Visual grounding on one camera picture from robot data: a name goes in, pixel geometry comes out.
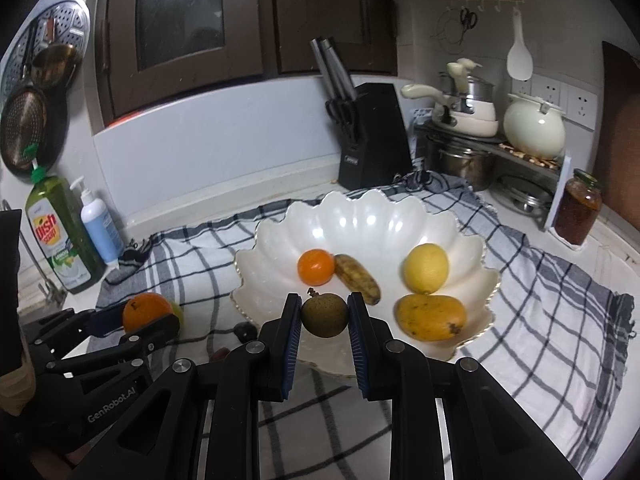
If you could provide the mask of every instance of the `banana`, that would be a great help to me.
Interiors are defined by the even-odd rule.
[[[362,298],[368,305],[378,304],[380,287],[358,260],[348,254],[336,254],[334,263],[335,275],[351,292],[362,293]]]

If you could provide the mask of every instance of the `jar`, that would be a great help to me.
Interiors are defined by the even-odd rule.
[[[601,208],[600,183],[586,171],[574,170],[574,177],[564,186],[556,233],[570,244],[582,245]]]

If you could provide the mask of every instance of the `white rice paddle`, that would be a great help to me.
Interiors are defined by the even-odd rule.
[[[533,58],[524,44],[522,14],[517,7],[513,7],[513,35],[513,46],[507,56],[507,72],[518,81],[526,81],[533,75]]]

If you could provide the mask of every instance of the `wooden cabinet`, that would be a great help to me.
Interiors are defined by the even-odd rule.
[[[262,73],[257,0],[108,0],[102,25],[108,59],[98,66],[116,118]]]
[[[349,70],[394,74],[393,0],[275,0],[280,71],[316,70],[309,41],[333,36]]]
[[[309,41],[333,36],[351,71],[396,73],[392,0],[98,0],[105,124],[220,84],[312,72]]]

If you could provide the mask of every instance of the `jar lid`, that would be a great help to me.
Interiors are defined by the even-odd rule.
[[[583,182],[587,187],[602,189],[602,185],[598,180],[592,174],[589,174],[584,170],[574,170],[574,177]]]

